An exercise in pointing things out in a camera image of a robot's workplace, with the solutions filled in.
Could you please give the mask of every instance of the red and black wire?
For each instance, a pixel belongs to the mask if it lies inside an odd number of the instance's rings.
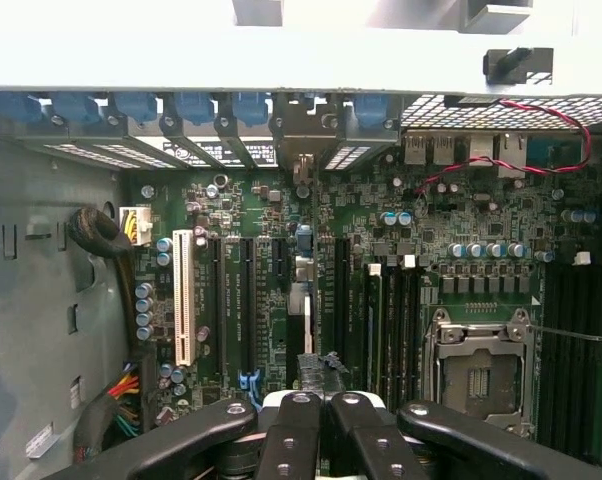
[[[510,170],[517,170],[519,172],[533,173],[535,175],[550,175],[550,174],[560,174],[560,173],[571,173],[576,172],[584,168],[588,162],[590,161],[590,156],[592,154],[592,136],[590,131],[576,118],[561,113],[558,110],[550,107],[541,107],[538,105],[525,105],[517,102],[513,102],[512,100],[500,100],[499,104],[506,108],[517,108],[519,110],[524,111],[536,111],[536,112],[544,112],[548,115],[552,115],[553,117],[557,117],[568,125],[576,128],[581,136],[583,137],[584,147],[583,147],[583,157],[581,161],[575,165],[569,165],[566,167],[558,167],[558,168],[543,168],[543,167],[529,167],[529,166],[517,166],[512,165],[508,162],[504,162],[503,160],[498,160],[494,158],[490,158],[487,156],[483,157],[470,157],[463,163],[457,163],[455,165],[451,165],[449,167],[444,168],[439,173],[432,175],[426,178],[423,183],[416,189],[416,193],[425,193],[425,190],[428,185],[439,180],[446,173],[454,172],[456,170],[461,170],[462,168],[467,167],[471,163],[475,162],[487,162],[492,165],[498,167],[504,167]]]

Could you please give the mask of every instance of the mounting screw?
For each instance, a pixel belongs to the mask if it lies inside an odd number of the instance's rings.
[[[308,397],[305,393],[296,393],[294,397],[292,397],[292,401],[297,403],[308,403],[310,401],[310,397]]]
[[[245,408],[240,403],[232,403],[228,407],[227,411],[230,415],[239,415],[241,413],[245,413]]]
[[[423,417],[429,413],[428,407],[425,405],[410,405],[410,411],[420,417]]]
[[[356,393],[346,393],[343,395],[343,401],[350,405],[355,405],[359,403],[359,396]]]

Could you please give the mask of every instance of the black plastic bracket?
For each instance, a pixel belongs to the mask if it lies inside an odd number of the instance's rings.
[[[489,470],[482,478],[602,480],[598,467],[434,402],[411,402],[397,413],[402,432],[475,460]]]
[[[181,480],[186,478],[186,469],[194,457],[215,445],[245,436],[256,427],[257,412],[250,402],[221,400],[46,479]]]
[[[387,425],[370,400],[358,393],[336,394],[330,403],[335,424],[347,439],[348,456],[371,480],[427,480],[417,457],[396,425]]]
[[[268,429],[254,478],[292,477],[313,480],[321,426],[321,399],[295,392],[281,401],[279,414]]]

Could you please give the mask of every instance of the white pci slot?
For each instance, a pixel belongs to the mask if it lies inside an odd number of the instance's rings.
[[[176,364],[194,362],[196,322],[194,318],[194,259],[192,230],[172,232],[174,264],[174,341]]]

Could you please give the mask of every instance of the capacitor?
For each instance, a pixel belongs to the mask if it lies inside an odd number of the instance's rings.
[[[500,258],[503,256],[503,246],[498,243],[488,244],[485,251],[490,257]]]
[[[170,378],[170,375],[172,375],[172,370],[174,370],[174,365],[169,362],[162,363],[159,367],[159,376],[161,378]]]
[[[135,307],[137,309],[137,312],[146,313],[152,308],[153,304],[154,302],[151,298],[140,298],[139,300],[137,300]]]
[[[451,243],[448,246],[448,253],[452,257],[461,258],[463,256],[463,245],[460,243]]]
[[[407,227],[412,223],[412,214],[409,212],[401,212],[397,216],[397,220],[399,221],[399,225],[402,227]]]
[[[565,196],[565,192],[562,188],[556,188],[552,190],[552,200],[559,201]]]
[[[187,202],[185,204],[185,211],[188,213],[197,213],[201,211],[201,204],[199,202]]]
[[[154,288],[152,288],[152,285],[147,282],[143,282],[137,285],[137,288],[134,289],[134,295],[137,298],[147,298],[152,295],[153,290]]]
[[[170,374],[170,380],[172,380],[172,383],[183,383],[183,381],[185,380],[185,374],[185,368],[176,367],[174,370],[172,370],[172,373]]]
[[[520,243],[511,243],[508,245],[508,255],[511,257],[522,258],[525,255],[525,247]]]
[[[179,383],[177,385],[174,386],[174,388],[172,389],[172,394],[175,397],[180,397],[182,395],[185,395],[185,392],[187,392],[188,389],[185,385],[183,385],[182,383]]]
[[[466,247],[466,252],[471,257],[478,258],[481,256],[481,245],[478,243],[471,243]]]
[[[381,221],[384,225],[392,227],[397,224],[397,216],[393,212],[384,212],[381,214]]]
[[[168,265],[170,265],[171,261],[172,255],[170,255],[169,253],[161,252],[157,255],[157,265],[159,265],[160,267],[167,267]]]
[[[197,332],[197,342],[203,343],[208,339],[210,335],[210,327],[201,327]]]
[[[194,236],[195,237],[207,237],[208,231],[205,228],[197,225],[196,227],[194,227]]]
[[[554,252],[535,252],[534,258],[540,262],[549,263],[554,260]]]
[[[217,198],[219,196],[219,187],[211,183],[205,187],[205,196],[209,199]]]
[[[583,210],[563,210],[561,219],[564,222],[579,223],[583,221]]]
[[[137,328],[137,338],[142,342],[149,340],[153,333],[154,328],[152,328],[152,325]]]
[[[160,252],[169,252],[172,250],[172,239],[166,237],[157,240],[157,250]]]
[[[586,210],[583,212],[583,221],[585,223],[594,223],[597,220],[597,212],[593,212],[592,210]]]
[[[135,321],[137,322],[137,325],[140,327],[147,327],[148,325],[150,325],[150,322],[152,321],[152,312],[145,312],[145,313],[139,313],[135,319]]]

